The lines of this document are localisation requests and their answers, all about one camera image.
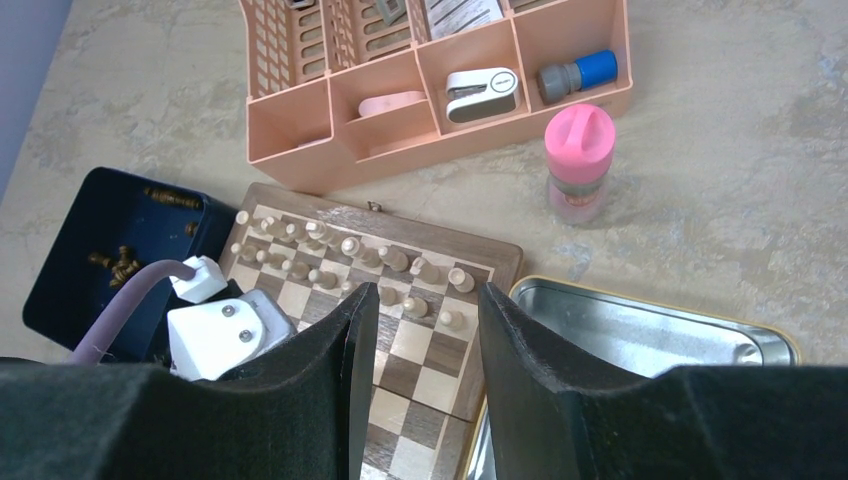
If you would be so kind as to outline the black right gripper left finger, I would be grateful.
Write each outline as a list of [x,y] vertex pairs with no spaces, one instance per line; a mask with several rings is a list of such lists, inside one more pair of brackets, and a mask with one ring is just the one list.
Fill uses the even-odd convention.
[[5,479],[356,479],[379,318],[365,282],[218,381],[149,364],[1,361]]

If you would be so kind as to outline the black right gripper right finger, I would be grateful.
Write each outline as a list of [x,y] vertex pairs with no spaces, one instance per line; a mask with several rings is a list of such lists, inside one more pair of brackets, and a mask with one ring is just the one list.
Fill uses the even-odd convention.
[[493,284],[480,344],[500,479],[843,479],[841,366],[680,366],[655,378],[600,359]]

